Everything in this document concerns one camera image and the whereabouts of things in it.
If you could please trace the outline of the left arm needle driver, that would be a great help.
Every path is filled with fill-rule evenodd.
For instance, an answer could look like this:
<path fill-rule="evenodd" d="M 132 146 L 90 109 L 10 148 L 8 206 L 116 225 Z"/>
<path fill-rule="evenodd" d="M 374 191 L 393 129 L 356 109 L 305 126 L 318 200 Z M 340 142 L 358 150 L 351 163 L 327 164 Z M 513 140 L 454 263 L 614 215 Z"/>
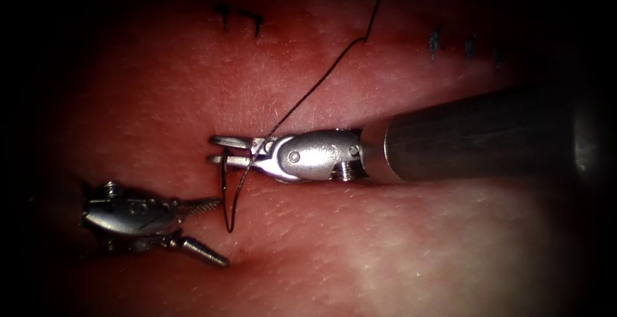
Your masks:
<path fill-rule="evenodd" d="M 94 235 L 102 253 L 138 253 L 164 246 L 183 219 L 176 199 L 116 181 L 81 187 L 80 225 Z"/>

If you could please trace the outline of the right arm needle driver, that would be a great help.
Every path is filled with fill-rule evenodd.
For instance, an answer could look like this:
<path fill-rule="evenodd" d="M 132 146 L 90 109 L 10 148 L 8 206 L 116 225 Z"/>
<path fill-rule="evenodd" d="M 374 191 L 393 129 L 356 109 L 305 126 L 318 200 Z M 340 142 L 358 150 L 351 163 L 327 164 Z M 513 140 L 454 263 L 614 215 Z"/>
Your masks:
<path fill-rule="evenodd" d="M 281 136 L 260 158 L 260 170 L 284 183 L 360 179 L 359 133 L 327 129 Z"/>

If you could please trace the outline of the right arm needle driver jaw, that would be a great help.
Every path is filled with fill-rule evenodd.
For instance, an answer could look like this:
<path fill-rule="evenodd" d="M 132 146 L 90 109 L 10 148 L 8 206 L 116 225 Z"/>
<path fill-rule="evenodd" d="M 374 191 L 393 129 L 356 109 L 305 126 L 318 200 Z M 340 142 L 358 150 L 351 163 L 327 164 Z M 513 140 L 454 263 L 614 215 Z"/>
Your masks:
<path fill-rule="evenodd" d="M 210 155 L 207 162 L 218 166 L 218 170 L 247 169 L 251 163 L 251 170 L 271 172 L 271 160 L 263 156 L 223 156 Z"/>
<path fill-rule="evenodd" d="M 251 154 L 268 154 L 277 139 L 278 137 L 211 136 L 209 143 L 231 149 L 246 150 Z"/>

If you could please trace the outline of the left arm needle driver jaw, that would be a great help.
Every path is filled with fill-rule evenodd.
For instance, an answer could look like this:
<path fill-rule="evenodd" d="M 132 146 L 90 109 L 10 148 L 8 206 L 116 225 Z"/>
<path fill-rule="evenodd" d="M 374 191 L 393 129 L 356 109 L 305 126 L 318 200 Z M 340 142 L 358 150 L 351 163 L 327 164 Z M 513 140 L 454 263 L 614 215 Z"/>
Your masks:
<path fill-rule="evenodd" d="M 173 235 L 168 241 L 168 248 L 183 252 L 195 259 L 215 267 L 228 267 L 229 260 L 193 237 Z"/>
<path fill-rule="evenodd" d="M 180 200 L 177 205 L 177 215 L 179 217 L 188 217 L 198 213 L 215 210 L 220 206 L 222 206 L 222 199 L 218 197 Z"/>

